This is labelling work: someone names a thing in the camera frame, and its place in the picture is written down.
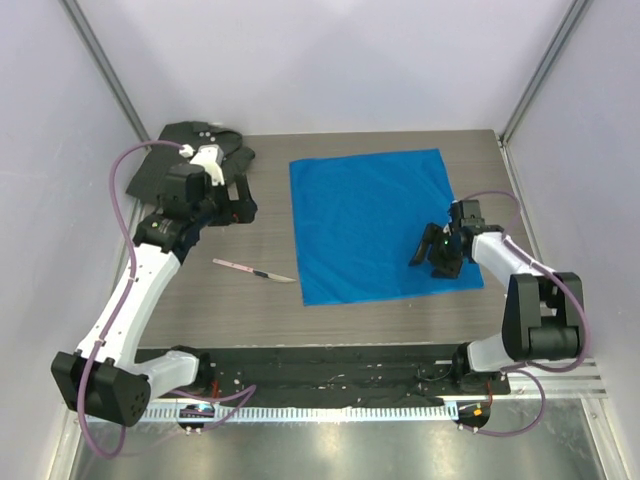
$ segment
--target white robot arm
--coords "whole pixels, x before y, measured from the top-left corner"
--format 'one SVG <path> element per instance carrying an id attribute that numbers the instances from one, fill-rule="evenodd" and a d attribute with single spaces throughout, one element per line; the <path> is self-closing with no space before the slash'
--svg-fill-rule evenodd
<path id="1" fill-rule="evenodd" d="M 171 167 L 159 196 L 161 209 L 148 215 L 133 238 L 137 271 L 131 290 L 103 340 L 99 335 L 131 280 L 127 266 L 104 311 L 73 354 L 58 352 L 51 371 L 71 410 L 77 410 L 80 377 L 96 341 L 97 352 L 85 396 L 86 413 L 124 426 L 135 425 L 155 398 L 179 387 L 200 392 L 213 372 L 208 354 L 174 347 L 137 364 L 142 333 L 160 295 L 207 226 L 251 223 L 257 206 L 246 177 L 236 176 L 238 200 L 230 200 L 220 164 L 222 150 L 205 146 L 190 163 Z"/>
<path id="2" fill-rule="evenodd" d="M 454 356 L 455 375 L 580 355 L 584 325 L 571 299 L 556 285 L 564 284 L 582 304 L 578 276 L 541 265 L 504 235 L 500 226 L 486 225 L 477 200 L 454 202 L 449 213 L 451 221 L 444 228 L 427 225 L 409 264 L 418 265 L 427 258 L 434 276 L 456 278 L 465 261 L 478 263 L 507 290 L 502 331 L 461 345 Z"/>

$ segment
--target white wall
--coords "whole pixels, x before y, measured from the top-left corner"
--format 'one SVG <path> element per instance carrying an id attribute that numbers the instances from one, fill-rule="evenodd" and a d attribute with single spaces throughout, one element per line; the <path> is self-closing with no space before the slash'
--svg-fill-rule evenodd
<path id="1" fill-rule="evenodd" d="M 42 480 L 62 403 L 50 364 L 108 298 L 122 242 L 107 173 L 135 137 L 58 2 L 0 13 L 0 468 Z"/>
<path id="2" fill-rule="evenodd" d="M 570 0 L 81 0 L 150 134 L 504 128 Z"/>
<path id="3" fill-rule="evenodd" d="M 637 0 L 593 2 L 511 145 L 544 259 L 583 278 L 593 352 L 636 459 L 638 25 Z"/>

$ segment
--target metal floor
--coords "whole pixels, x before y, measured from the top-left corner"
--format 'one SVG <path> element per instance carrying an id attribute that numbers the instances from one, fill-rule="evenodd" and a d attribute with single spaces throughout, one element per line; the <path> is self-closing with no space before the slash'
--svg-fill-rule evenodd
<path id="1" fill-rule="evenodd" d="M 409 300 L 303 307 L 300 284 L 279 284 L 212 264 L 214 257 L 297 278 L 289 162 L 308 157 L 439 148 L 456 196 L 511 191 L 492 131 L 247 137 L 259 205 L 251 225 L 210 228 L 163 293 L 141 347 L 229 347 L 366 343 L 456 343 L 490 336 L 502 323 L 504 291 L 485 273 L 483 290 Z M 482 199 L 485 218 L 506 225 L 502 196 Z M 523 226 L 513 237 L 529 243 Z"/>
<path id="2" fill-rule="evenodd" d="M 491 428 L 530 422 L 539 400 L 496 402 Z M 140 425 L 128 432 L 133 457 L 102 460 L 82 447 L 74 480 L 604 480 L 580 400 L 553 400 L 543 422 L 527 435 L 486 438 L 459 432 L 451 421 L 229 424 L 202 436 L 179 427 Z M 102 424 L 104 445 L 118 436 Z"/>

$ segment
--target metal frame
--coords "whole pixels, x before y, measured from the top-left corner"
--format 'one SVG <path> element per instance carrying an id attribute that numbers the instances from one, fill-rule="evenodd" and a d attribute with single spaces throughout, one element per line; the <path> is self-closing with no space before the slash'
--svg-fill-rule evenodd
<path id="1" fill-rule="evenodd" d="M 157 399 L 149 404 L 141 423 L 215 423 L 234 407 L 216 406 L 215 413 L 207 417 L 190 417 L 182 414 L 187 405 L 194 404 L 188 398 Z M 263 408 L 244 407 L 229 420 L 238 423 L 336 423 L 336 422 L 403 422 L 403 421 L 451 421 L 458 420 L 458 406 L 455 402 L 445 402 L 439 407 L 413 408 Z M 90 423 L 106 423 L 90 418 Z"/>
<path id="2" fill-rule="evenodd" d="M 540 87 L 547 79 L 549 73 L 553 69 L 560 54 L 562 53 L 562 50 L 569 41 L 569 38 L 571 38 L 571 35 L 577 28 L 580 20 L 582 20 L 585 12 L 592 2 L 593 0 L 574 0 L 569 7 L 569 10 L 567 10 L 567 13 L 565 14 L 562 22 L 560 23 L 560 26 L 558 27 L 558 30 L 553 36 L 553 39 L 551 40 L 547 51 L 542 56 L 540 64 L 536 68 L 536 71 L 533 74 L 533 77 L 531 77 L 527 88 L 522 94 L 522 97 L 520 97 L 520 101 L 511 114 L 511 118 L 509 118 L 504 132 L 500 135 L 500 140 L 503 143 L 508 144 L 513 137 L 514 132 L 518 128 L 518 125 L 520 125 L 520 122 L 529 109 L 529 106 L 533 102 L 537 93 L 540 91 Z"/>
<path id="3" fill-rule="evenodd" d="M 138 115 L 138 112 L 136 112 L 136 109 L 133 106 L 133 103 L 131 103 L 127 92 L 122 86 L 122 83 L 120 83 L 118 75 L 116 75 L 115 70 L 111 66 L 111 62 L 109 61 L 107 54 L 104 53 L 102 45 L 100 45 L 100 42 L 98 41 L 96 34 L 91 28 L 87 17 L 84 15 L 82 8 L 80 7 L 80 5 L 78 5 L 78 2 L 76 0 L 59 1 L 64 10 L 67 12 L 71 23 L 76 28 L 80 39 L 89 51 L 89 54 L 98 67 L 98 70 L 100 70 L 100 73 L 107 82 L 107 85 L 109 86 L 111 93 L 113 93 L 113 96 L 118 102 L 118 105 L 120 105 L 122 113 L 124 113 L 125 117 L 131 124 L 131 127 L 136 132 L 136 135 L 141 142 L 151 140 L 151 137 L 149 137 L 149 134 L 147 133 L 147 130 L 144 127 L 140 116 Z"/>
<path id="4" fill-rule="evenodd" d="M 131 124 L 133 130 L 141 141 L 149 140 L 150 136 L 146 131 L 140 116 L 133 106 L 129 96 L 127 95 L 122 83 L 120 82 L 113 66 L 111 65 L 107 55 L 105 54 L 100 42 L 98 41 L 91 25 L 78 5 L 77 0 L 59 0 L 60 4 L 67 12 L 70 21 L 76 28 L 81 40 L 85 44 L 89 54 L 96 63 L 99 71 L 103 75 L 107 86 L 113 93 L 116 101 L 122 109 L 127 121 Z M 553 66 L 557 62 L 563 48 L 567 44 L 571 34 L 579 25 L 592 0 L 574 0 L 565 17 L 563 18 L 558 30 L 556 31 L 549 47 L 547 48 L 540 64 L 538 65 L 533 77 L 529 81 L 527 88 L 522 94 L 516 108 L 514 109 L 507 125 L 498 135 L 498 143 L 503 155 L 505 166 L 513 186 L 516 196 L 522 200 L 522 192 L 520 190 L 520 182 L 518 181 L 517 172 L 511 161 L 509 151 L 509 142 L 515 131 L 520 125 L 528 108 L 531 106 L 536 95 L 540 91 L 544 81 L 548 78 Z M 132 228 L 138 223 L 144 214 L 144 206 L 140 202 L 136 202 L 130 218 L 130 227 Z M 522 212 L 523 222 L 527 232 L 527 236 L 531 242 L 534 256 L 542 261 L 542 255 L 539 245 L 536 241 L 531 226 L 531 221 L 527 210 L 523 204 Z M 126 255 L 123 248 L 119 261 L 118 272 L 115 275 L 114 287 L 124 266 L 126 264 Z M 588 420 L 591 434 L 596 444 L 600 460 L 607 478 L 620 479 L 630 478 L 629 470 L 621 455 L 621 448 L 617 440 L 615 430 L 612 428 L 610 400 L 606 398 L 606 391 L 602 385 L 597 367 L 593 360 L 587 360 L 585 365 L 578 371 L 572 372 L 571 377 L 551 376 L 540 374 L 536 370 L 536 374 L 542 377 L 542 383 L 547 389 L 549 398 L 582 398 L 582 405 L 585 416 Z M 519 379 L 513 377 L 510 379 L 514 387 L 513 393 L 505 398 L 537 398 L 538 393 L 530 387 L 530 382 L 524 377 Z M 150 408 L 165 408 L 166 404 L 162 404 L 162 400 L 152 402 Z M 69 478 L 73 460 L 80 442 L 80 429 L 78 427 L 77 418 L 72 412 L 65 412 L 62 422 L 62 432 L 60 442 L 53 457 L 52 467 L 50 470 L 50 480 L 62 480 Z"/>

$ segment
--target gray tabletop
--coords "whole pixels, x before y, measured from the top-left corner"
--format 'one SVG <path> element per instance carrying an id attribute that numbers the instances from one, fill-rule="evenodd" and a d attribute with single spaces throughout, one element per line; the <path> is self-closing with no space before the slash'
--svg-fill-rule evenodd
<path id="1" fill-rule="evenodd" d="M 297 278 L 289 162 L 307 157 L 439 148 L 457 197 L 501 189 L 509 178 L 492 131 L 400 132 L 248 137 L 259 205 L 251 225 L 210 228 L 161 297 L 141 347 L 454 343 L 499 331 L 504 290 L 486 271 L 483 290 L 407 300 L 304 307 L 300 284 L 280 284 L 212 264 L 222 258 Z M 506 197 L 481 200 L 485 218 L 506 225 Z M 512 232 L 529 250 L 522 224 Z"/>

